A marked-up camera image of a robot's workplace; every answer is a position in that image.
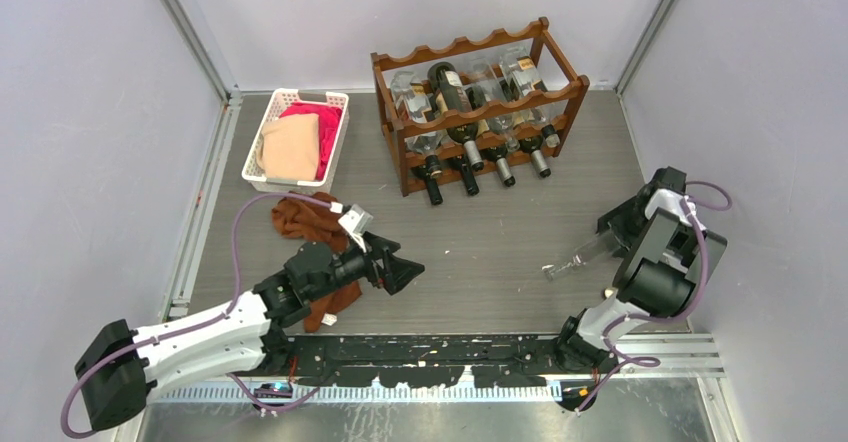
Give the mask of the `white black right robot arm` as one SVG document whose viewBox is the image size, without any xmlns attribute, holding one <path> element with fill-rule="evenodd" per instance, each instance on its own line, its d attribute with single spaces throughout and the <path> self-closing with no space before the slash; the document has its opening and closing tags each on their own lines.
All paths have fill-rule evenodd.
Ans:
<svg viewBox="0 0 848 442">
<path fill-rule="evenodd" d="M 665 167 L 633 197 L 597 221 L 595 236 L 565 261 L 544 268 L 550 281 L 596 259 L 621 261 L 612 293 L 566 320 L 554 342 L 557 365 L 571 373 L 615 357 L 618 339 L 642 324 L 687 317 L 728 246 L 698 219 L 684 172 Z"/>
</svg>

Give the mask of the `green bottle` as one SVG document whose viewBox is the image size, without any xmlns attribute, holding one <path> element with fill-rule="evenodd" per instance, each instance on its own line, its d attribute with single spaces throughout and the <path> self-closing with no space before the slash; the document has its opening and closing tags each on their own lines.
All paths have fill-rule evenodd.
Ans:
<svg viewBox="0 0 848 442">
<path fill-rule="evenodd" d="M 463 89 L 461 77 L 451 63 L 438 62 L 432 65 L 428 69 L 427 76 L 433 89 L 436 106 L 441 113 L 449 110 L 456 110 L 459 113 L 473 110 Z M 463 147 L 471 169 L 475 172 L 480 171 L 484 167 L 484 162 L 476 145 L 477 123 L 466 123 L 449 128 L 447 134 L 453 142 Z"/>
</svg>

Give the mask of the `clear bottle brown label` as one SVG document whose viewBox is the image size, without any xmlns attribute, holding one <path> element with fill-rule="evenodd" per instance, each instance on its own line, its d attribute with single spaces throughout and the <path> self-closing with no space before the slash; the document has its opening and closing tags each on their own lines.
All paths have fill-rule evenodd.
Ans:
<svg viewBox="0 0 848 442">
<path fill-rule="evenodd" d="M 390 91 L 398 110 L 405 108 L 408 118 L 417 125 L 433 120 L 434 113 L 420 77 L 412 71 L 399 71 L 394 74 Z M 424 156 L 435 155 L 444 138 L 443 131 L 408 136 L 406 148 Z"/>
</svg>

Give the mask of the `dark wine bottle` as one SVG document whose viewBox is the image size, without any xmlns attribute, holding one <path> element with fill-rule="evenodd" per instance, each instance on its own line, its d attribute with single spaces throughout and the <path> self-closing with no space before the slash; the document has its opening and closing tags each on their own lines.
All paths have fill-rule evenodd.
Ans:
<svg viewBox="0 0 848 442">
<path fill-rule="evenodd" d="M 473 109 L 482 107 L 486 102 L 486 94 L 479 86 L 470 86 L 466 89 L 466 93 Z M 505 144 L 481 149 L 480 153 L 485 160 L 495 164 L 498 176 L 505 187 L 509 188 L 516 184 L 507 161 L 508 150 Z"/>
</svg>

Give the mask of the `dark bottle white label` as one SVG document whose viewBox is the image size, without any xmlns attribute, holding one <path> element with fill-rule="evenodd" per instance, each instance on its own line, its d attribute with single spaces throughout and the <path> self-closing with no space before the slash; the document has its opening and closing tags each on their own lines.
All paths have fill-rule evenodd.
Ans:
<svg viewBox="0 0 848 442">
<path fill-rule="evenodd" d="M 465 155 L 452 157 L 448 160 L 449 165 L 455 170 L 462 180 L 468 196 L 476 196 L 480 189 L 476 182 L 473 169 Z"/>
</svg>

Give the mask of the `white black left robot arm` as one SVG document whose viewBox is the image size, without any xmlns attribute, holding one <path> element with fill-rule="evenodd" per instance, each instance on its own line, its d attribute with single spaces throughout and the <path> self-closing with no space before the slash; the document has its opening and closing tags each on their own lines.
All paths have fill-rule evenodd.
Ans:
<svg viewBox="0 0 848 442">
<path fill-rule="evenodd" d="M 74 366 L 77 382 L 60 423 L 72 438 L 70 407 L 81 396 L 88 436 L 130 421 L 153 400 L 210 377 L 285 371 L 292 359 L 284 331 L 311 314 L 312 303 L 365 279 L 394 295 L 424 273 L 423 264 L 396 256 L 399 243 L 371 232 L 363 244 L 337 253 L 306 242 L 284 263 L 228 303 L 158 325 L 104 325 Z"/>
</svg>

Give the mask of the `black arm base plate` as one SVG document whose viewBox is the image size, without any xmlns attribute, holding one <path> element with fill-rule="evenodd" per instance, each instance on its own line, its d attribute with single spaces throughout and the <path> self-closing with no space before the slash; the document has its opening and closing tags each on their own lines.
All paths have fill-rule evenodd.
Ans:
<svg viewBox="0 0 848 442">
<path fill-rule="evenodd" d="M 290 377 L 306 385 L 447 388 L 469 372 L 476 388 L 513 388 L 540 386 L 547 376 L 592 378 L 617 363 L 608 353 L 579 355 L 557 337 L 535 334 L 301 335 L 242 374 Z"/>
</svg>

